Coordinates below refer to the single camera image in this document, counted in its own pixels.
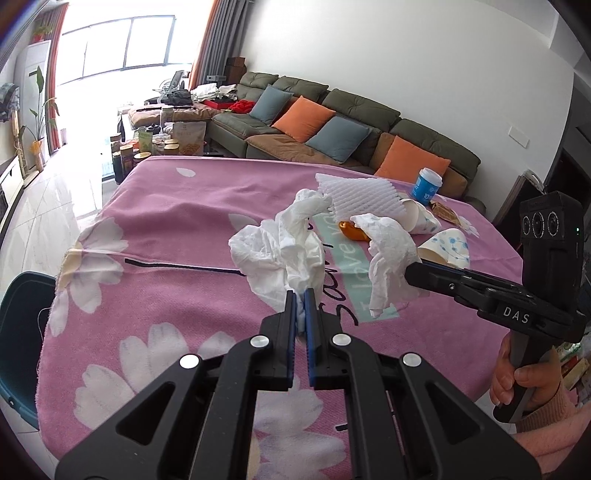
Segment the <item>right hand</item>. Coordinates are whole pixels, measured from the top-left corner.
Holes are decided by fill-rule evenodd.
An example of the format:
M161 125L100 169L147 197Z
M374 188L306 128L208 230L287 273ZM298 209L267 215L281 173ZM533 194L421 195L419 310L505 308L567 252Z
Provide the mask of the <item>right hand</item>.
M555 396L562 383L561 365L556 349L550 350L547 360L521 368L511 364L510 353L511 334L508 333L501 343L493 371L489 391L493 404L508 405L514 396L514 386L519 385L533 390L526 411L534 411L544 406Z

